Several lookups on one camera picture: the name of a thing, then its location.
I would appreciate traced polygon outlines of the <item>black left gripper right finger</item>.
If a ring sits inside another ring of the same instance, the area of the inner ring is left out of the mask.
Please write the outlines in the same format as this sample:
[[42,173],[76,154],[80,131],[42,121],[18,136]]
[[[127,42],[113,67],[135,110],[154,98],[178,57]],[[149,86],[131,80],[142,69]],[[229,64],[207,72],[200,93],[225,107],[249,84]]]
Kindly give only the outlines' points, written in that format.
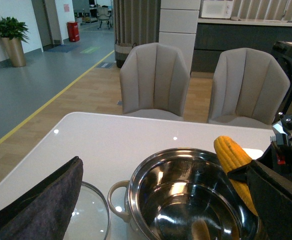
[[247,184],[253,205],[271,240],[292,240],[292,182],[259,161],[227,173]]

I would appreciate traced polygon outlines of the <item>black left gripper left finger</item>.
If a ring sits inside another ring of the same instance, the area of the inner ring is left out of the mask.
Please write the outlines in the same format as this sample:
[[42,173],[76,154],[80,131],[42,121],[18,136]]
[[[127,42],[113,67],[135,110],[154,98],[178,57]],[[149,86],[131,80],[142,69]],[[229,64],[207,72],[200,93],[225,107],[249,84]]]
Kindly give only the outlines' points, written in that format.
[[0,210],[0,240],[62,240],[83,173],[83,161],[75,156]]

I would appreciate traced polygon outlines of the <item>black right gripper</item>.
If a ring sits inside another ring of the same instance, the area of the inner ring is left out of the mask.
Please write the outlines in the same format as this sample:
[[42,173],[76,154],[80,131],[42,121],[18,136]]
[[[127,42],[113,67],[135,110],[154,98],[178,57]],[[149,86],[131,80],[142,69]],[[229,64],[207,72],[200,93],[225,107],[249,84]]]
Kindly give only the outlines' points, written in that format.
[[270,145],[257,160],[292,182],[292,114],[278,113]]

